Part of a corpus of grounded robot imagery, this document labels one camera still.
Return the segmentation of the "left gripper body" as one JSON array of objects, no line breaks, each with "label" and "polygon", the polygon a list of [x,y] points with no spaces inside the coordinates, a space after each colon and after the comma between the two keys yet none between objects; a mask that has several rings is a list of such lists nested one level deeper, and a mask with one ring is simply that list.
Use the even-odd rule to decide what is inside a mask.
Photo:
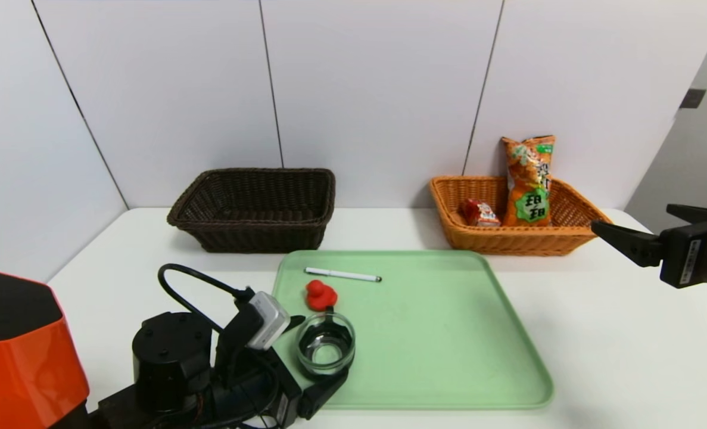
[{"label": "left gripper body", "polygon": [[217,351],[210,393],[211,428],[249,428],[247,421],[272,420],[271,428],[294,423],[301,388],[274,348]]}]

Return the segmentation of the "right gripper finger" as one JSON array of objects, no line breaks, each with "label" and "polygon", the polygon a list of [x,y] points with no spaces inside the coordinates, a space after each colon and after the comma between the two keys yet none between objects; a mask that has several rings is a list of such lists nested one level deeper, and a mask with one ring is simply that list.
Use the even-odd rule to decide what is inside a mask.
[{"label": "right gripper finger", "polygon": [[639,267],[660,266],[664,258],[661,237],[593,220],[591,231]]},{"label": "right gripper finger", "polygon": [[667,204],[666,212],[687,223],[707,222],[707,207]]}]

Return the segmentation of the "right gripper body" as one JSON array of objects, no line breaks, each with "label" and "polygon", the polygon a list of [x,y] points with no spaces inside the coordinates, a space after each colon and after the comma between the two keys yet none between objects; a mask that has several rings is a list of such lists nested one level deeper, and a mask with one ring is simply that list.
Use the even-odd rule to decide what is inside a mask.
[{"label": "right gripper body", "polygon": [[707,222],[688,223],[661,233],[660,278],[678,290],[707,283]]}]

